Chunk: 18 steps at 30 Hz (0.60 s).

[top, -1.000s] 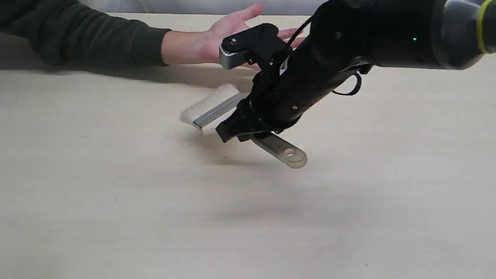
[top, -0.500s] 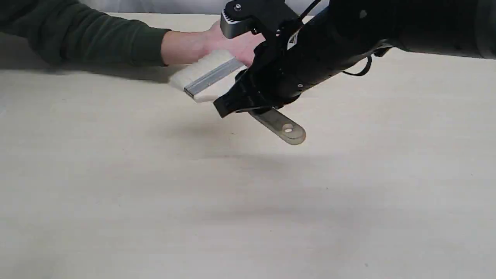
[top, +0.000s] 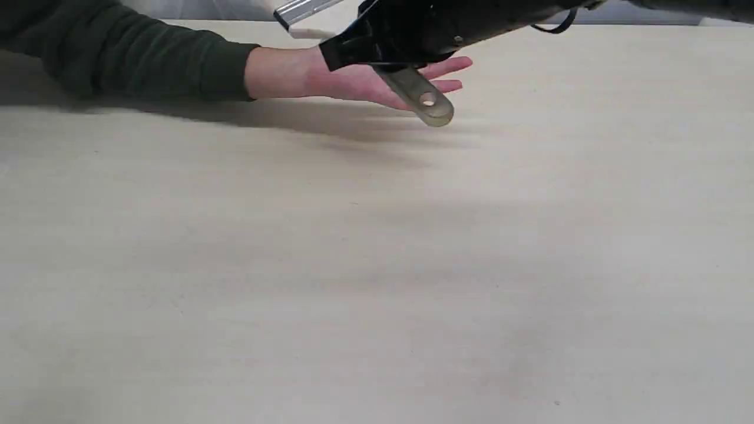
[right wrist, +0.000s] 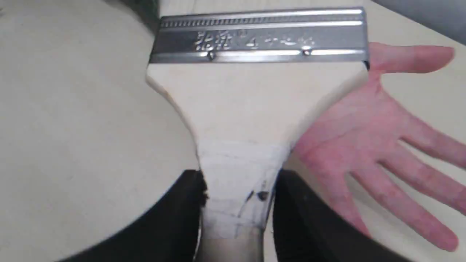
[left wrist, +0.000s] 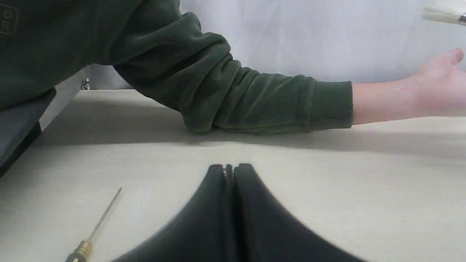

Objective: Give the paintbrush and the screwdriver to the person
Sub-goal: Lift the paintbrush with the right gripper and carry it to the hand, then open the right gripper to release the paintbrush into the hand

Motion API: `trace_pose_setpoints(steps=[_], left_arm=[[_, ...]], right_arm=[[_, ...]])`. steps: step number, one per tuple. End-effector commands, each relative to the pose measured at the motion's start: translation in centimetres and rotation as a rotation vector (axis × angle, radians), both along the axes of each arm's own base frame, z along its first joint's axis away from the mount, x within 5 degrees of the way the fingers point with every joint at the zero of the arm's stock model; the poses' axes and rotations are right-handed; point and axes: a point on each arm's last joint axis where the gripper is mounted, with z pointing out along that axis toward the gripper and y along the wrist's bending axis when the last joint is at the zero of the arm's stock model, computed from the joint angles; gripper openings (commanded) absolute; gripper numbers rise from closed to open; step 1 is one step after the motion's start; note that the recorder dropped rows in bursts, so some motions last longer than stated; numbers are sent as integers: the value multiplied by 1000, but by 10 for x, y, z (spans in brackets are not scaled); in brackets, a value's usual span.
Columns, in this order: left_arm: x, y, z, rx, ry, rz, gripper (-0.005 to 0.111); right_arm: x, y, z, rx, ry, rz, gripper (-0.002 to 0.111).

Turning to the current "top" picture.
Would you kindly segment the forearm in dark green sleeve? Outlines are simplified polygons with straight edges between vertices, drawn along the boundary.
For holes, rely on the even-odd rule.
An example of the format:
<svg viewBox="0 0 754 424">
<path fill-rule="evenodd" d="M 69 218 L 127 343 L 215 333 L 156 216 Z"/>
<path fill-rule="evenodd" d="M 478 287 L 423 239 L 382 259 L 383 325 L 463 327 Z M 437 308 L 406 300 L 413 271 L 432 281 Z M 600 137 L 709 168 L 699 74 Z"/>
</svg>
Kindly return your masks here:
<svg viewBox="0 0 754 424">
<path fill-rule="evenodd" d="M 316 95 L 311 51 L 261 50 L 118 1 L 3 1 L 2 49 L 78 97 L 249 100 Z"/>
</svg>

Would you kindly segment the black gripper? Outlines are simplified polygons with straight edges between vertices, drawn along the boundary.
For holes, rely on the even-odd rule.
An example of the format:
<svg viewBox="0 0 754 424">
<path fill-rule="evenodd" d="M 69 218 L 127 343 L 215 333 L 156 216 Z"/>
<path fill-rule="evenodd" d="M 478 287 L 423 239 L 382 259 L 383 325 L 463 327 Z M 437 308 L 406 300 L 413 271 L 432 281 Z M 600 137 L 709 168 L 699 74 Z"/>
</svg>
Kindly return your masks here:
<svg viewBox="0 0 754 424">
<path fill-rule="evenodd" d="M 572 21 L 589 7 L 588 1 L 377 1 L 360 21 L 321 41 L 319 51 L 330 71 L 350 65 L 417 69 L 562 12 Z"/>
</svg>

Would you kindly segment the open bare human hand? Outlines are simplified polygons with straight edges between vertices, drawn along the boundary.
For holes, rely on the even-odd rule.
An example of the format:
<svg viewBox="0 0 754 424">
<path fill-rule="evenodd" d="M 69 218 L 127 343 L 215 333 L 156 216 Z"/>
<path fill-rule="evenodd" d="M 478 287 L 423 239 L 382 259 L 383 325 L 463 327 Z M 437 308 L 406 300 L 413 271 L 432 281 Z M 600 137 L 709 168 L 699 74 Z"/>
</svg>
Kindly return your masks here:
<svg viewBox="0 0 754 424">
<path fill-rule="evenodd" d="M 407 111 L 405 102 L 394 94 L 385 81 L 368 65 L 350 65 L 344 69 L 331 71 L 326 66 L 320 48 L 305 50 L 307 56 L 306 86 L 307 97 L 327 97 L 336 100 L 371 102 L 395 110 Z M 458 79 L 445 79 L 453 72 L 468 69 L 473 65 L 469 57 L 452 57 L 431 64 L 418 72 L 427 78 L 443 94 L 463 88 Z"/>
</svg>

